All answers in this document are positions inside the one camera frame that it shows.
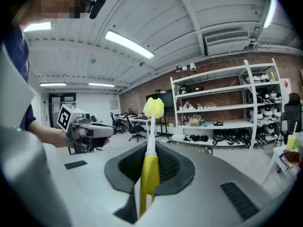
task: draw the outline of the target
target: gray floor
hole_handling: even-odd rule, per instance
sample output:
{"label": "gray floor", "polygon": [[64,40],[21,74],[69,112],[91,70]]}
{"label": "gray floor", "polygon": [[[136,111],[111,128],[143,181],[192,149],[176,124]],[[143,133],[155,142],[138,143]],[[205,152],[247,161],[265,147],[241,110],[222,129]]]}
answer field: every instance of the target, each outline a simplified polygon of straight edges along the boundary
{"label": "gray floor", "polygon": [[[141,138],[138,143],[136,139],[129,142],[129,138],[131,138],[131,134],[128,132],[114,135],[110,139],[110,142],[103,147],[103,150],[111,150],[112,148],[123,147],[128,144],[132,144],[135,147],[145,141],[144,138]],[[156,140],[167,140],[167,138],[158,137]],[[272,144],[265,147],[257,147],[253,150],[248,150],[246,148],[220,147],[214,149],[214,156],[225,160],[255,182],[262,184],[262,179],[273,155],[273,147]],[[67,148],[59,148],[58,153],[61,156],[69,154]],[[262,186],[272,198],[282,194],[288,188],[283,173],[278,174],[276,171],[271,172],[269,178]]]}

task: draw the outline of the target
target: black chair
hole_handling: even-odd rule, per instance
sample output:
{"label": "black chair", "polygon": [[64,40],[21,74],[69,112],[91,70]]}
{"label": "black chair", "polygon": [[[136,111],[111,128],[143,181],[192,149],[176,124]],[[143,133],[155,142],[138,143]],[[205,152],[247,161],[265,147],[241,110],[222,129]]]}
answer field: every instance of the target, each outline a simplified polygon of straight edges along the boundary
{"label": "black chair", "polygon": [[281,122],[284,120],[287,121],[287,131],[283,132],[280,130],[276,144],[278,141],[281,141],[282,144],[282,136],[284,138],[284,143],[287,144],[288,135],[293,134],[296,122],[298,122],[296,132],[300,132],[302,130],[302,104],[297,93],[289,94],[289,102],[284,105],[284,112],[281,115]]}
{"label": "black chair", "polygon": [[130,132],[131,134],[134,134],[128,141],[131,141],[131,139],[137,138],[137,142],[139,142],[139,137],[144,137],[144,139],[146,139],[145,136],[143,136],[142,134],[139,134],[140,131],[143,131],[144,128],[140,125],[136,126],[136,123],[134,123],[134,126],[132,125],[132,123],[129,121],[129,118],[127,117],[127,113],[124,114],[125,118],[127,119],[127,123],[128,123],[128,132]]}
{"label": "black chair", "polygon": [[113,113],[110,113],[110,116],[112,117],[113,126],[117,128],[117,133],[120,132],[121,134],[123,134],[123,132],[125,132],[125,129],[123,129],[124,124],[121,123],[120,119],[115,119]]}

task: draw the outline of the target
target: ceiling light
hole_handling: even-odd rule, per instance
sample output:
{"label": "ceiling light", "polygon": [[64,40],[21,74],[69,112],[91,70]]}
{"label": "ceiling light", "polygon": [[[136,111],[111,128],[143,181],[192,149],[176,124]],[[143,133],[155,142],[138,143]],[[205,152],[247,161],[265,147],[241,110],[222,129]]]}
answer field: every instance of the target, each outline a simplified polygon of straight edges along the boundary
{"label": "ceiling light", "polygon": [[268,28],[269,25],[271,24],[271,21],[273,20],[273,17],[275,15],[276,4],[277,4],[277,0],[270,0],[270,7],[264,22],[264,26],[263,26],[264,28]]}
{"label": "ceiling light", "polygon": [[57,87],[57,86],[66,86],[65,83],[40,83],[42,87]]}
{"label": "ceiling light", "polygon": [[110,85],[110,84],[101,84],[101,83],[89,83],[91,86],[104,86],[104,87],[114,87],[115,85]]}
{"label": "ceiling light", "polygon": [[132,51],[135,51],[137,53],[139,53],[140,55],[151,59],[153,58],[155,55],[151,52],[149,52],[148,50],[144,49],[142,46],[136,44],[135,42],[132,42],[129,39],[126,39],[125,37],[118,35],[116,32],[113,32],[111,30],[109,30],[105,36],[106,40],[112,41],[114,43],[117,43],[119,45],[122,45],[128,49],[131,49]]}
{"label": "ceiling light", "polygon": [[41,24],[31,24],[27,26],[23,31],[28,32],[28,31],[34,31],[34,30],[48,30],[52,29],[52,23],[51,22],[46,22],[46,23],[41,23]]}

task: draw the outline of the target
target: metal shelving unit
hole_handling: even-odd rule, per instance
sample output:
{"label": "metal shelving unit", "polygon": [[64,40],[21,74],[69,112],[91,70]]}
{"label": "metal shelving unit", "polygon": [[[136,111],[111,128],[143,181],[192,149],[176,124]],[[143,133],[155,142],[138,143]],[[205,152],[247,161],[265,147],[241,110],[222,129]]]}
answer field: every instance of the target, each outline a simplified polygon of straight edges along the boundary
{"label": "metal shelving unit", "polygon": [[[274,82],[262,82],[262,83],[254,83],[253,80],[253,73],[263,73],[267,69],[274,67],[276,70],[276,80]],[[243,76],[247,75],[250,78],[251,83],[247,84]],[[220,79],[220,78],[227,78],[227,77],[235,77],[238,76],[240,85],[237,86],[231,86],[231,87],[221,87],[221,88],[214,88],[210,90],[204,90],[199,92],[193,92],[193,93],[187,93],[182,95],[175,95],[175,87],[179,87],[181,85],[190,85],[195,84],[199,82],[214,80],[214,79]],[[272,63],[266,63],[266,64],[254,64],[249,65],[247,60],[244,60],[244,65],[241,66],[235,66],[235,67],[229,67],[224,68],[220,70],[213,70],[208,72],[203,72],[199,74],[195,74],[189,77],[173,80],[170,78],[171,82],[171,88],[173,93],[173,99],[174,99],[174,105],[175,105],[175,117],[176,117],[176,127],[178,129],[184,130],[185,129],[193,129],[193,130],[213,130],[213,129],[236,129],[236,128],[252,128],[252,144],[250,149],[253,148],[255,137],[256,137],[256,130],[257,130],[257,114],[258,114],[258,107],[264,106],[265,104],[258,104],[257,103],[257,94],[256,94],[256,88],[260,87],[272,87],[274,85],[279,86],[280,88],[280,75],[276,66],[275,60],[272,58]],[[248,104],[246,102],[246,90],[249,90],[253,95],[253,104]],[[183,98],[190,98],[190,97],[197,97],[197,96],[205,96],[205,95],[212,95],[216,93],[225,93],[225,92],[231,92],[231,91],[242,91],[242,98],[243,103],[238,105],[226,105],[226,106],[218,106],[215,108],[204,108],[204,109],[195,109],[195,110],[178,110],[177,109],[177,100],[180,100],[180,105],[182,106],[182,99]],[[248,121],[247,119],[247,109],[253,108],[254,109],[254,117],[251,121]],[[210,111],[220,111],[220,110],[232,110],[232,109],[244,109],[244,115],[243,119],[240,120],[226,120],[224,121],[223,126],[214,126],[213,122],[207,122],[207,126],[197,126],[192,127],[189,126],[189,124],[186,125],[179,125],[178,123],[178,114],[187,114],[187,113],[199,113],[199,112],[210,112]],[[268,140],[274,140],[274,137],[267,137]],[[228,145],[227,141],[222,141],[218,143],[218,146]]]}

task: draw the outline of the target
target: door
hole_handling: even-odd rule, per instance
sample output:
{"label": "door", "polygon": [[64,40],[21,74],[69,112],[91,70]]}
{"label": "door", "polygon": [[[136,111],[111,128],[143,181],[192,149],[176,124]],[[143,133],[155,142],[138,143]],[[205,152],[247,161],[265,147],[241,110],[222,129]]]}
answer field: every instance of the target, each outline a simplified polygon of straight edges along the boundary
{"label": "door", "polygon": [[49,95],[49,112],[50,112],[49,117],[50,117],[50,126],[52,128],[60,129],[60,126],[57,124],[57,119],[62,104],[76,106],[76,94],[58,93],[58,94]]}

